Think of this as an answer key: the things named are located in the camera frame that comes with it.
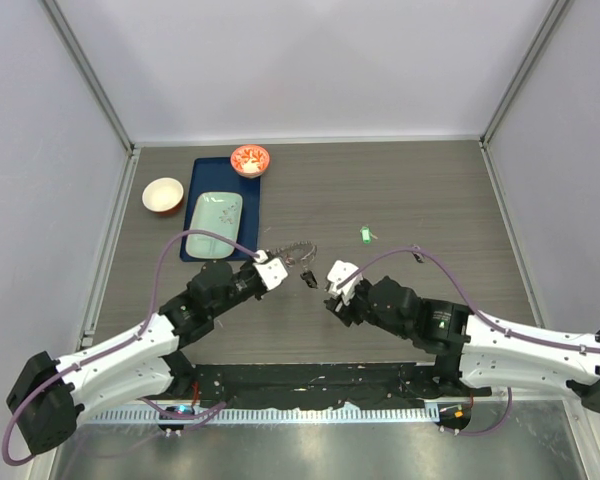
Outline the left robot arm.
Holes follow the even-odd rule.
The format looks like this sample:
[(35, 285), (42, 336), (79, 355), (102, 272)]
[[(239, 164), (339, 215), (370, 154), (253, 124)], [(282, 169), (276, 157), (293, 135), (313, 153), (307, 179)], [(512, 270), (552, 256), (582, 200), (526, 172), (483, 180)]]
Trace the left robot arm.
[(59, 359), (47, 352), (32, 356), (7, 397), (13, 415), (7, 430), (20, 431), (36, 456), (104, 410), (149, 396), (185, 397), (195, 372), (182, 348), (210, 333), (217, 317), (262, 298), (287, 275), (278, 259), (247, 261), (239, 270), (225, 261), (207, 262), (184, 291), (152, 308), (140, 325)]

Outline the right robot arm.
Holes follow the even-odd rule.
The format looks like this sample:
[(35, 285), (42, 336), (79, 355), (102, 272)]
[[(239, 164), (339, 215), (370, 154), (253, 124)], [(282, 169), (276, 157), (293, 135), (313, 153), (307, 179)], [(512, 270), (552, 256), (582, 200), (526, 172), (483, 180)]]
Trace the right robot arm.
[(389, 277), (327, 281), (326, 308), (345, 325), (374, 325), (435, 356), (431, 380), (461, 388), (518, 388), (573, 394), (600, 414), (600, 330), (574, 334), (505, 321), (458, 303), (422, 298)]

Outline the metal disc key organizer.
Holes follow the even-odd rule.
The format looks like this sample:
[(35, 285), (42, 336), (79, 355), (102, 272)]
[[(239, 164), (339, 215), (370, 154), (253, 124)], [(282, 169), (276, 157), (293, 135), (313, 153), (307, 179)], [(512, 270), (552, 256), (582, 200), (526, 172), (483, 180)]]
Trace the metal disc key organizer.
[(287, 267), (307, 268), (316, 257), (317, 246), (310, 241), (298, 241), (276, 248), (271, 254), (281, 259)]

